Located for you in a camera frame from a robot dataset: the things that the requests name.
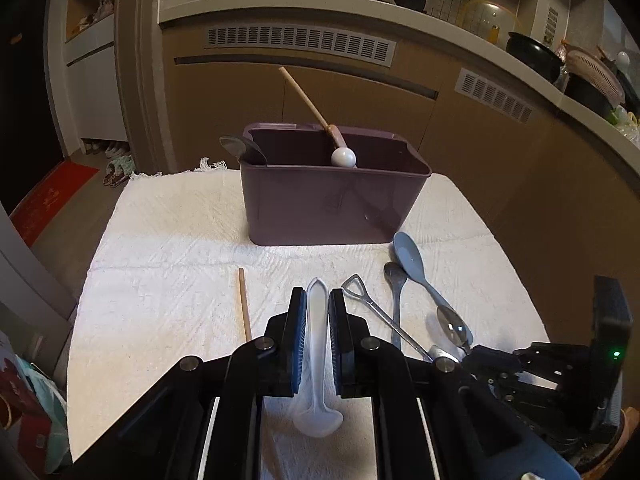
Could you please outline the small metal spoon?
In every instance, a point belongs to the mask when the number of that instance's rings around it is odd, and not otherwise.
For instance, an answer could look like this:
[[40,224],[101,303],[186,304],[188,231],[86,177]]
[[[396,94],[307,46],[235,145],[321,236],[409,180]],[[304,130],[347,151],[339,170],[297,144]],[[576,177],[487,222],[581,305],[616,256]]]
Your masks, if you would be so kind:
[[468,356],[471,352],[473,335],[462,318],[453,308],[447,306],[438,306],[436,315],[440,328],[447,338]]

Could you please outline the light wooden handled utensil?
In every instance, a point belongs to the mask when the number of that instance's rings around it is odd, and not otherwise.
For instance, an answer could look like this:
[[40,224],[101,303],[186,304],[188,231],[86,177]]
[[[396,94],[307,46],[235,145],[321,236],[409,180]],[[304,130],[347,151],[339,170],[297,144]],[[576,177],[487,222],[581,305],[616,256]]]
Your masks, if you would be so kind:
[[305,103],[306,107],[308,108],[308,110],[311,111],[311,114],[314,115],[314,118],[316,118],[318,120],[318,123],[320,124],[320,126],[326,130],[326,131],[330,131],[330,125],[329,123],[326,121],[326,118],[324,118],[322,116],[322,114],[320,113],[320,110],[318,110],[318,108],[314,105],[314,102],[311,101],[310,97],[306,95],[306,92],[303,90],[303,88],[298,84],[298,82],[295,80],[295,78],[290,74],[290,72],[284,67],[284,66],[280,66],[278,68],[279,73],[282,75],[282,77],[286,80],[286,82],[292,87],[292,89],[294,90],[294,92],[300,97],[300,99]]

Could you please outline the metal spoon white ball end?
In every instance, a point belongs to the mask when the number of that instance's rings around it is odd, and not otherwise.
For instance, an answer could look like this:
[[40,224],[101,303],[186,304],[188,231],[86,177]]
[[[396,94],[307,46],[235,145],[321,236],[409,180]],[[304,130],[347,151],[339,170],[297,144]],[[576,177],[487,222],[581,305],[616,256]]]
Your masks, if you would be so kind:
[[355,168],[356,163],[355,152],[346,146],[336,148],[331,155],[331,164],[335,167]]

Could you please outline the dark long-handled spoon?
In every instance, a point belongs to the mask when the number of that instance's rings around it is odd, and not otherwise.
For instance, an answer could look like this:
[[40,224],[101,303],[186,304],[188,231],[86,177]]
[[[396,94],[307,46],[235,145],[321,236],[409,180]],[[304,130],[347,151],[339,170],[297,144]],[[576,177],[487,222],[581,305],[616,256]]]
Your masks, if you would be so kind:
[[400,297],[401,291],[408,280],[408,275],[404,269],[396,262],[389,261],[384,264],[384,278],[390,291],[392,292],[393,299],[393,314],[392,318],[394,323],[400,325]]

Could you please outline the white textured table cloth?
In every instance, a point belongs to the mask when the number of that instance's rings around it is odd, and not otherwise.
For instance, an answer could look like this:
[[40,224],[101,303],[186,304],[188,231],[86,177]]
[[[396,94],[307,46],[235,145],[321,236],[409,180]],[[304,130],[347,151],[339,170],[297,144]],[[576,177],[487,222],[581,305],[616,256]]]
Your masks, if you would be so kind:
[[[402,226],[425,275],[474,340],[503,351],[548,334],[512,263],[454,182],[429,177]],[[82,290],[67,370],[70,452],[79,458],[183,356],[213,360],[244,341],[238,269],[252,336],[288,307],[294,287],[337,288],[359,274],[385,311],[393,299],[384,244],[258,246],[241,178],[230,169],[134,177],[122,190]],[[450,348],[427,290],[401,293],[402,328],[423,348]]]

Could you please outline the brown wooden handle utensil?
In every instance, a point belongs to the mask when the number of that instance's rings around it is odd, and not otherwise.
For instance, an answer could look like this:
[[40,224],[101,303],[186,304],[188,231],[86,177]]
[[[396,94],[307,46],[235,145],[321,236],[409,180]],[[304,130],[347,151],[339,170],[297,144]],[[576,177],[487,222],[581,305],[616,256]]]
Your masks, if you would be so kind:
[[334,144],[337,148],[344,148],[346,146],[346,142],[343,138],[341,130],[336,125],[329,124],[326,127],[326,131],[330,134],[330,136],[332,136]]

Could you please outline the purple plastic utensil caddy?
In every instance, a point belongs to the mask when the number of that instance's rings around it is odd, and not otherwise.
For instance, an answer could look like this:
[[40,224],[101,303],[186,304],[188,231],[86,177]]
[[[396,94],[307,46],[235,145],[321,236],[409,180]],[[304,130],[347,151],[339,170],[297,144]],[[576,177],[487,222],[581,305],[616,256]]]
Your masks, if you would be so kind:
[[240,166],[248,237],[259,246],[381,244],[406,220],[432,170],[402,136],[345,127],[355,167],[332,165],[318,125],[254,122],[244,138],[265,155]]

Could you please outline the red door mat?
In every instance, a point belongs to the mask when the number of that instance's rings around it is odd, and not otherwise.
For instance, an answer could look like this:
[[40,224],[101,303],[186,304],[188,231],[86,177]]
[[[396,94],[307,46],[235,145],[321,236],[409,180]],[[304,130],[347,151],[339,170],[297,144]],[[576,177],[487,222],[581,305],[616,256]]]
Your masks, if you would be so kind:
[[27,247],[32,247],[52,219],[97,173],[96,168],[65,159],[28,193],[10,214]]

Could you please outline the wooden chopstick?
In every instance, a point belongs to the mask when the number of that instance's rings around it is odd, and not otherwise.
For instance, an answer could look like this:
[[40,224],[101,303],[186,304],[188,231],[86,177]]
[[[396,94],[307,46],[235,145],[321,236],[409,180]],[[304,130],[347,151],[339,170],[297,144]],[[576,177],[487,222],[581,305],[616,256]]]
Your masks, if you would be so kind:
[[243,321],[243,330],[245,341],[252,339],[252,328],[250,327],[250,314],[248,313],[247,289],[245,271],[243,268],[238,269],[240,304]]

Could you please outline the blue-grey plastic spoon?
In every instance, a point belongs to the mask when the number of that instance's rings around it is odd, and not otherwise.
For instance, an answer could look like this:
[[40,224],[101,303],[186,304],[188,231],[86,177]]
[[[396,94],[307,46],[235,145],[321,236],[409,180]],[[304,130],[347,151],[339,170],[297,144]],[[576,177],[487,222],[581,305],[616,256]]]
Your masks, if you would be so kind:
[[450,308],[448,301],[427,281],[421,253],[414,240],[405,232],[397,232],[393,237],[392,246],[395,259],[405,270],[408,277],[427,290],[437,307]]

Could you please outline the yellow-rimmed glass pot lid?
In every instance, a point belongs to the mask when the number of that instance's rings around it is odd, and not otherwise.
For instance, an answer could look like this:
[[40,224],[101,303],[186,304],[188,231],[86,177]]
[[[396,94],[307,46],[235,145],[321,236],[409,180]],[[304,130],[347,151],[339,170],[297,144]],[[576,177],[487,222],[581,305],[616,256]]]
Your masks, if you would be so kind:
[[458,12],[456,25],[501,49],[518,27],[516,14],[489,0],[470,0]]

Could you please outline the grey vent grille left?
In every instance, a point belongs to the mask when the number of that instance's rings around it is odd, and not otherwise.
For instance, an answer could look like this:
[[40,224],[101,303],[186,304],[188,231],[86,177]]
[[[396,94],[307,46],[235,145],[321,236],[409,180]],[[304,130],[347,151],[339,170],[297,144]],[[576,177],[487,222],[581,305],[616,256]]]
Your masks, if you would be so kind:
[[393,64],[397,42],[363,32],[291,23],[232,23],[205,29],[205,47],[317,52],[377,66]]

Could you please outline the white plastic spoon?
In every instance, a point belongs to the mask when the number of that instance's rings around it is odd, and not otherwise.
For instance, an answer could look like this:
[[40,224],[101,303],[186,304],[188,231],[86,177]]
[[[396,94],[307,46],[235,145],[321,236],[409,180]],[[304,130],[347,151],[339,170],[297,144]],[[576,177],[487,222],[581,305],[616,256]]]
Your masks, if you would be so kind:
[[329,291],[321,278],[306,288],[306,332],[299,400],[293,410],[296,429],[307,437],[329,437],[343,422],[343,414],[326,405],[326,337]]

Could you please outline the metal shovel-shaped spoon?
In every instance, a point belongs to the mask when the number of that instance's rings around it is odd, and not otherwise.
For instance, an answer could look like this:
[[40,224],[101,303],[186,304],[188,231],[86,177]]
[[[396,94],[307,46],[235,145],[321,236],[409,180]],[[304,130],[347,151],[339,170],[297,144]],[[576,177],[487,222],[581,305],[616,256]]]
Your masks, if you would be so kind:
[[352,276],[344,281],[342,289],[346,296],[349,296],[349,298],[359,301],[367,306],[392,330],[395,335],[399,336],[411,348],[413,348],[413,350],[416,350],[425,362],[433,362],[433,358],[430,354],[370,297],[367,287],[359,274],[352,274]]

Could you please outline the grey vent grille right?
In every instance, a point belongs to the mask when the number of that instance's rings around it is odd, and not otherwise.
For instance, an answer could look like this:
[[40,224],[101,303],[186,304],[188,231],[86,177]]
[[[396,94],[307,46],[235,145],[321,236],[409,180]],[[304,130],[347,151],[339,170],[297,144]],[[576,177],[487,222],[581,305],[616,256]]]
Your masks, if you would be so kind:
[[493,81],[462,67],[454,91],[479,102],[492,110],[527,124],[534,116],[534,108],[513,92]]

